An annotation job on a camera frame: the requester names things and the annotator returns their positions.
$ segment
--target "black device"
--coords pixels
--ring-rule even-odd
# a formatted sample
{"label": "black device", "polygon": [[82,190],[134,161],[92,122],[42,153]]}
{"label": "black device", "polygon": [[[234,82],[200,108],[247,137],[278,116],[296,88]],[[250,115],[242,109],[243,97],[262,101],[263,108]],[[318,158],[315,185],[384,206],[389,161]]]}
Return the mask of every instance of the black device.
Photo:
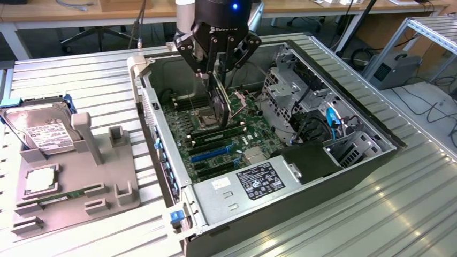
{"label": "black device", "polygon": [[[223,92],[226,73],[242,68],[262,44],[248,27],[252,3],[252,0],[196,0],[191,32],[175,39],[186,62],[207,81],[211,104],[222,127],[228,124],[231,110]],[[216,73],[220,78],[214,74],[218,58],[220,65]]]}

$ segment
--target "blue pcie slot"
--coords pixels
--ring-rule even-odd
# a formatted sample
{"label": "blue pcie slot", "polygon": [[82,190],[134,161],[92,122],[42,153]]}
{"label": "blue pcie slot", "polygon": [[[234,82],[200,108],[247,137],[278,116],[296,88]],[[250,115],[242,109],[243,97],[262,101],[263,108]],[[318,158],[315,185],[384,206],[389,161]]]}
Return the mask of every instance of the blue pcie slot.
{"label": "blue pcie slot", "polygon": [[219,155],[228,154],[232,150],[232,146],[234,146],[234,144],[231,144],[230,146],[226,146],[226,148],[223,148],[220,150],[216,150],[216,151],[212,151],[210,153],[191,157],[191,162],[195,163],[195,162],[203,161],[206,159],[214,158]]}

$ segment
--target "metal slatted surface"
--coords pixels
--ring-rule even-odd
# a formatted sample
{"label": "metal slatted surface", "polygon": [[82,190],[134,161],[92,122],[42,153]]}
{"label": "metal slatted surface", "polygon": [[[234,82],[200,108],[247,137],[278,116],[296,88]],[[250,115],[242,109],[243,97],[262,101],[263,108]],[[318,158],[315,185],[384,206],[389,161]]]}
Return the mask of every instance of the metal slatted surface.
{"label": "metal slatted surface", "polygon": [[[452,159],[318,41],[302,34],[267,36],[263,40],[280,39],[298,42],[409,147],[354,190],[218,256],[456,254],[457,168]],[[95,133],[104,133],[107,127],[118,124],[134,132],[132,149],[144,205],[114,217],[11,244],[6,228],[11,203],[6,199],[12,191],[8,187],[14,184],[18,165],[14,152],[19,145],[7,132],[2,141],[7,148],[0,152],[4,159],[0,171],[6,173],[0,178],[0,191],[4,191],[0,194],[0,255],[23,256],[36,249],[44,256],[183,255],[179,243],[171,241],[164,232],[160,219],[164,202],[134,112],[127,67],[116,64],[131,54],[132,51],[122,51],[72,59],[19,62],[12,95],[36,96],[66,89],[75,97],[75,104],[83,106],[79,110],[88,111],[95,117]]]}
{"label": "metal slatted surface", "polygon": [[457,55],[457,19],[453,16],[408,18],[408,26]]}

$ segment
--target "hard drive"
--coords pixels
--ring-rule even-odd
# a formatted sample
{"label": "hard drive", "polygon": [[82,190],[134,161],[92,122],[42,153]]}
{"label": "hard drive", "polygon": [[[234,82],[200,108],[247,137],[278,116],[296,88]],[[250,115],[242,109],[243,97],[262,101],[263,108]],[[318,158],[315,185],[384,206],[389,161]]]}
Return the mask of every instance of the hard drive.
{"label": "hard drive", "polygon": [[2,122],[8,125],[26,149],[40,149],[44,154],[56,154],[75,149],[74,141],[82,135],[71,126],[72,98],[66,96],[43,99],[3,99]]}

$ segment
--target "warning label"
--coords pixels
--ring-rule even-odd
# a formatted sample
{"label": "warning label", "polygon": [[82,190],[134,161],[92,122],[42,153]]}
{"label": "warning label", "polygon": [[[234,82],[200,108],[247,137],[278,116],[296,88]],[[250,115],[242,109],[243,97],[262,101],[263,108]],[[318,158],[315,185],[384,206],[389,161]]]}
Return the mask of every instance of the warning label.
{"label": "warning label", "polygon": [[236,174],[251,200],[286,188],[270,162]]}

